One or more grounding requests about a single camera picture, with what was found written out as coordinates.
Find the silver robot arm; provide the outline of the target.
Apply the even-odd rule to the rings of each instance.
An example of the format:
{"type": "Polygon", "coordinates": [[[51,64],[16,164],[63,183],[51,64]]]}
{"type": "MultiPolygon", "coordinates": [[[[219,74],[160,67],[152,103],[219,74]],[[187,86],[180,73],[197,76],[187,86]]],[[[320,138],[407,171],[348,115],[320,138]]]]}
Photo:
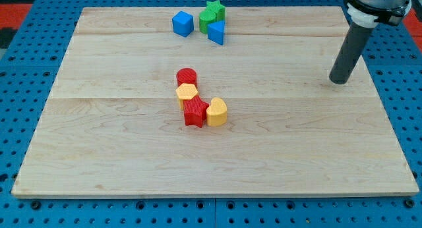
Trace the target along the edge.
{"type": "Polygon", "coordinates": [[[364,28],[378,23],[397,26],[411,9],[411,0],[344,0],[352,21],[364,28]]]}

